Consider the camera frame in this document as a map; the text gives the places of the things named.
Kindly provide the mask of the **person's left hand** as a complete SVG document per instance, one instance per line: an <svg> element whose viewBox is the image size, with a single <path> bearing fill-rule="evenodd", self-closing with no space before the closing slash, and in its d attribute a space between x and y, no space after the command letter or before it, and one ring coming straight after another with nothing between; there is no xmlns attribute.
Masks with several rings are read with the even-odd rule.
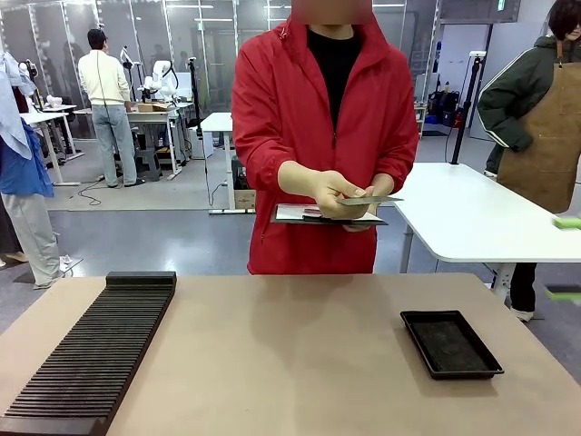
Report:
<svg viewBox="0 0 581 436"><path fill-rule="evenodd" d="M356 197L372 197L372 196L388 196L394 190L394 180L393 178L384 173L378 173L374 176L371 186L365 189L364 194L356 194ZM365 213L376 214L378 210L378 205L376 203L369 205L351 206L350 210L355 213L355 219L364 216ZM364 225L348 225L344 229L350 233L361 233L369 229L369 226Z"/></svg>

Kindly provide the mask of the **person's right hand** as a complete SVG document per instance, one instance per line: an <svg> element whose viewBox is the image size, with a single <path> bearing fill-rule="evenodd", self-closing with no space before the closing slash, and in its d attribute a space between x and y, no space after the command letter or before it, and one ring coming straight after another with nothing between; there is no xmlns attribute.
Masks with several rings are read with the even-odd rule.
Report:
<svg viewBox="0 0 581 436"><path fill-rule="evenodd" d="M340 198L361 198L373 194L372 186L360 188L341 173L313 170L294 161L281 164L278 184L285 193L311 198L325 218L334 220L355 220L368 210L366 204L344 205L339 202Z"/></svg>

